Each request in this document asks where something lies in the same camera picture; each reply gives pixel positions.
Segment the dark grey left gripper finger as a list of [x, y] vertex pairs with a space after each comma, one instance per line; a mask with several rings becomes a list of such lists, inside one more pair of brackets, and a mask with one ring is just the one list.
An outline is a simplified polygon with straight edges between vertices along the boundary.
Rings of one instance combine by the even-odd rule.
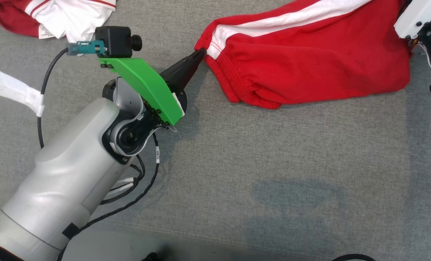
[[207, 50], [205, 48], [196, 50], [159, 75], [171, 91], [184, 91], [206, 54]]

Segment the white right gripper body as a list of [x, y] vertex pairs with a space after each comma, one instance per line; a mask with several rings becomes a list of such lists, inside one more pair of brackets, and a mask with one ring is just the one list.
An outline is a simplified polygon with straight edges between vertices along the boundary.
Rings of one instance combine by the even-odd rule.
[[413, 54], [425, 54], [431, 68], [431, 0], [408, 0], [394, 24]]

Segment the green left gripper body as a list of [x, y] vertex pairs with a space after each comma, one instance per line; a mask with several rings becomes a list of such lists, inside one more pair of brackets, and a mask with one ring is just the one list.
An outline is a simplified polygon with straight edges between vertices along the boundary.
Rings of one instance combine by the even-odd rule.
[[162, 76], [143, 59], [101, 57], [99, 61], [121, 76], [152, 109], [160, 110], [158, 116], [162, 122], [175, 125], [184, 116], [182, 108]]

